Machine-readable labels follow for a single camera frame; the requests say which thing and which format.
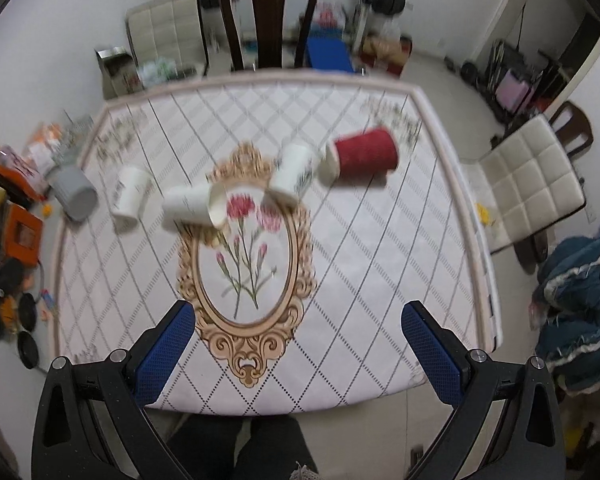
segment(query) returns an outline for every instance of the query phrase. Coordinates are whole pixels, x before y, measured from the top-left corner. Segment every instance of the patterned tablecloth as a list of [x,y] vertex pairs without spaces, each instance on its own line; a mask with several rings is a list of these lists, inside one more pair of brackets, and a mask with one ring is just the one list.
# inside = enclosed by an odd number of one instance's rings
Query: patterned tablecloth
[[[397,171],[333,186],[316,179],[295,210],[266,197],[281,145],[320,149],[373,126],[378,104],[423,119]],[[129,348],[184,297],[196,334],[154,406],[263,415],[423,381],[400,330],[410,300],[467,347],[492,349],[488,254],[436,121],[414,87],[302,71],[179,83],[108,104],[82,158],[98,208],[58,238],[56,352],[88,362]],[[137,224],[109,214],[127,163],[154,177]],[[166,190],[204,179],[228,190],[224,229],[163,219]]]

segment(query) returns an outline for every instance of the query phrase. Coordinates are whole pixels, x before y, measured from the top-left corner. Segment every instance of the white chair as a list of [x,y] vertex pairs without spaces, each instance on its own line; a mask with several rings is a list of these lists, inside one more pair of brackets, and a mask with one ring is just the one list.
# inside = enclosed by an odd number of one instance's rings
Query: white chair
[[463,163],[474,197],[490,212],[489,249],[497,252],[570,216],[585,205],[578,177],[543,115],[494,150]]
[[179,70],[206,75],[206,49],[198,0],[153,0],[126,13],[126,33],[137,66],[165,57]]

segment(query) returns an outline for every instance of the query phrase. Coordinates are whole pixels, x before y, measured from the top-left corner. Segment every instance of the red cup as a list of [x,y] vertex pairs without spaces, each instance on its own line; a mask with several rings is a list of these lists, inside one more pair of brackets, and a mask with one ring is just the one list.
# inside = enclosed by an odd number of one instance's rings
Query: red cup
[[324,161],[337,178],[385,173],[398,167],[398,147],[383,126],[327,145]]

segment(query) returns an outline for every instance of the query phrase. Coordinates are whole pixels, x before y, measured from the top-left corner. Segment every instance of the chair backrest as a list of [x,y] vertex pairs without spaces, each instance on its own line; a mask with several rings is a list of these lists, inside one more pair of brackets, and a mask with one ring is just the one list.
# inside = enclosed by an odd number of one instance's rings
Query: chair backrest
[[126,33],[136,65],[157,57],[178,68],[208,66],[198,0],[153,0],[126,13]]
[[584,206],[578,177],[543,115],[504,139],[479,164],[508,238],[492,249],[527,238]]
[[[308,0],[296,47],[294,66],[299,68],[304,61],[306,39],[309,36],[311,19],[317,0]],[[256,21],[256,40],[258,41],[258,67],[282,67],[282,27],[285,12],[285,0],[252,0],[253,15]],[[220,9],[224,28],[231,51],[235,70],[244,70],[238,30],[235,27],[231,0],[220,0]]]
[[591,123],[587,115],[571,101],[565,101],[560,105],[554,116],[549,120],[549,124],[554,126],[563,113],[570,113],[571,117],[563,126],[555,131],[555,135],[560,140],[560,143],[566,148],[567,144],[577,139],[580,135],[584,135],[585,137],[581,145],[567,152],[567,156],[572,158],[593,144],[593,131],[591,131]]

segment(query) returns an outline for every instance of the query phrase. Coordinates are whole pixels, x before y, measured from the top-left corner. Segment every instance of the black pants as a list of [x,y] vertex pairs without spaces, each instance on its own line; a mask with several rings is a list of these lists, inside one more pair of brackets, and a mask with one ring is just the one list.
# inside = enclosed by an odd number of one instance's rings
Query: black pants
[[234,467],[239,416],[191,415],[168,446],[193,480],[288,480],[298,463],[318,472],[298,422],[287,415],[251,421]]

